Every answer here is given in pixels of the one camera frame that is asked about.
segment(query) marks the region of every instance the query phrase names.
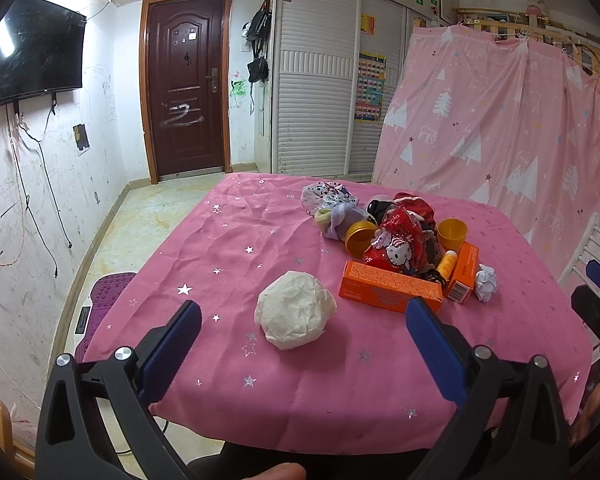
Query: yellow bottle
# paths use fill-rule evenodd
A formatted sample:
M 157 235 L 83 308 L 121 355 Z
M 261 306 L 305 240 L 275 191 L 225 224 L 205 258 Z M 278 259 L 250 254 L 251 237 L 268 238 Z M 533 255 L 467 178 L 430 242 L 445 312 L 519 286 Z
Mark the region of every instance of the yellow bottle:
M 455 251 L 447 251 L 442 257 L 442 260 L 440 260 L 436 270 L 440 273 L 440 276 L 445 279 L 445 281 L 448 282 L 449 278 L 451 278 L 451 273 L 454 271 L 457 261 L 458 254 L 456 254 Z

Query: yellow plastic bowl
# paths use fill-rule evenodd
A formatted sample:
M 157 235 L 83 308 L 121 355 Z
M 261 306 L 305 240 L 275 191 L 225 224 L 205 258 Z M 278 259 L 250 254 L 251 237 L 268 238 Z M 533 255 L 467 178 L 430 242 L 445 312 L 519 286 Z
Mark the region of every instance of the yellow plastic bowl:
M 351 224 L 344 237 L 344 247 L 354 258 L 362 258 L 362 254 L 371 245 L 378 226 L 367 220 Z
M 438 224 L 438 238 L 447 251 L 458 252 L 466 239 L 467 226 L 457 218 L 447 218 Z

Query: black pants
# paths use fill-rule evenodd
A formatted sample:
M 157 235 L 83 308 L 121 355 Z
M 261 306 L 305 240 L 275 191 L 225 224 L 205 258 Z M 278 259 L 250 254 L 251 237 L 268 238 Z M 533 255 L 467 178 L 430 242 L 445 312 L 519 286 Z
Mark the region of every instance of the black pants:
M 370 455 L 310 455 L 225 443 L 218 455 L 205 456 L 188 467 L 196 480 L 242 480 L 284 463 L 296 462 L 308 480 L 404 480 L 428 449 Z

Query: television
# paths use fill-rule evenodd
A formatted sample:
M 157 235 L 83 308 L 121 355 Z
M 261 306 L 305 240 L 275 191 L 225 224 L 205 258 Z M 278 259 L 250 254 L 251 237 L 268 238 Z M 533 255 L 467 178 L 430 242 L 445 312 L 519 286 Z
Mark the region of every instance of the television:
M 81 88 L 85 24 L 46 0 L 16 0 L 0 22 L 0 105 Z

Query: human hand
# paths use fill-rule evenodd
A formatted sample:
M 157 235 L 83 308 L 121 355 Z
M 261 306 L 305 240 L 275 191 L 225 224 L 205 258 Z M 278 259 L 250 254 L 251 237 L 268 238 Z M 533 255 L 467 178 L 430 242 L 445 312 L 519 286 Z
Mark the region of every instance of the human hand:
M 306 471 L 299 464 L 284 463 L 252 477 L 251 480 L 306 480 Z

